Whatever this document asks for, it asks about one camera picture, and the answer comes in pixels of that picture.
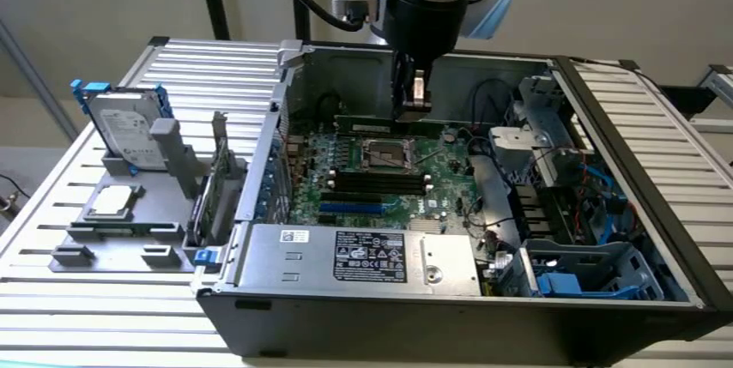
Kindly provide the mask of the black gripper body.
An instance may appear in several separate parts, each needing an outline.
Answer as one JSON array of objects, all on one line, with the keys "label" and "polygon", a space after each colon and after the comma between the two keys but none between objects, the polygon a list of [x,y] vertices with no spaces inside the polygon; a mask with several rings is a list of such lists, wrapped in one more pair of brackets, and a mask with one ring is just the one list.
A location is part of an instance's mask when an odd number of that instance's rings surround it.
[{"label": "black gripper body", "polygon": [[388,0],[388,44],[418,69],[454,50],[466,0]]}]

